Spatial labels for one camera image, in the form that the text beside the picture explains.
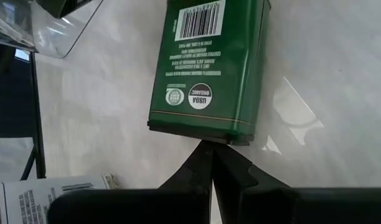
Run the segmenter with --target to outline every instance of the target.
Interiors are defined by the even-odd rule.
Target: white tabletop
[[[381,0],[271,0],[256,139],[291,186],[381,186]],[[47,176],[158,187],[199,140],[146,126],[166,0],[108,0],[63,60],[37,56]]]

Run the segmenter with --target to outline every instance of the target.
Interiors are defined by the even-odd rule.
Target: barcode label
[[[85,189],[92,189],[92,188],[93,188],[93,184],[91,183],[74,184],[74,185],[63,186],[62,191],[66,193],[71,190],[85,190]]]
[[[225,0],[181,9],[175,41],[221,35],[224,11]]]

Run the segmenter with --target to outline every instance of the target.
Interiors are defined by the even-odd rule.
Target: circular logo
[[[205,83],[194,85],[188,95],[189,104],[197,110],[206,108],[211,103],[212,98],[211,88]]]
[[[166,93],[166,101],[171,106],[180,105],[185,98],[185,94],[182,90],[177,88],[168,88]]]

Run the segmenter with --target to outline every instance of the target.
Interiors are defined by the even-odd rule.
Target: green metal box
[[[254,139],[268,0],[168,0],[149,128],[225,144]]]

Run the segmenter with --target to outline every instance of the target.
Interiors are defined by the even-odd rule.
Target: glass
[[[35,1],[0,0],[0,44],[64,58],[102,1],[91,1],[56,19]]]

